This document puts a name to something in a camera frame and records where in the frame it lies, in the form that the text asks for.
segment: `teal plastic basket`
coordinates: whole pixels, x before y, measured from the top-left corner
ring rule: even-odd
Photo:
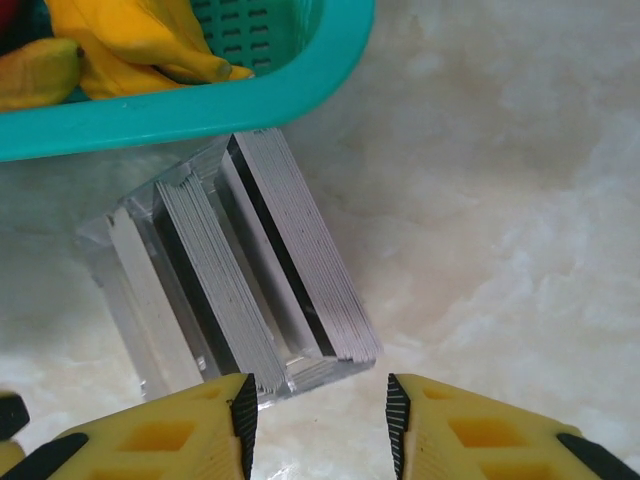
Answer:
[[[74,94],[55,107],[0,114],[0,161],[186,140],[283,125],[319,105],[353,70],[375,0],[192,0],[216,55],[257,77],[113,100]],[[50,34],[46,9],[34,36]]]

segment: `stack of cards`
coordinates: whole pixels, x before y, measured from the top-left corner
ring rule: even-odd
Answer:
[[[381,352],[278,130],[216,137],[79,242],[146,399],[243,372],[264,406]]]

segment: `white marble table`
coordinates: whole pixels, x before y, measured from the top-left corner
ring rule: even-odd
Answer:
[[[264,411],[255,478],[393,478],[389,371],[640,469],[640,3],[380,0],[354,76],[285,133],[386,356]],[[0,388],[27,449],[138,401],[72,232],[199,143],[0,165]]]

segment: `basket rim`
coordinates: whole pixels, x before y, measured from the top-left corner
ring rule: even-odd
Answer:
[[[344,82],[366,47],[374,15],[375,0],[324,0],[307,47],[263,77],[2,113],[0,162],[281,126]]]

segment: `marble surface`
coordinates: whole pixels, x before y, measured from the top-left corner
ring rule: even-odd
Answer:
[[[393,478],[390,371],[640,469],[639,26],[632,0],[379,0],[353,77],[285,133],[386,354],[263,411],[255,478]],[[0,388],[28,450],[138,402],[72,232],[200,143],[0,165]]]

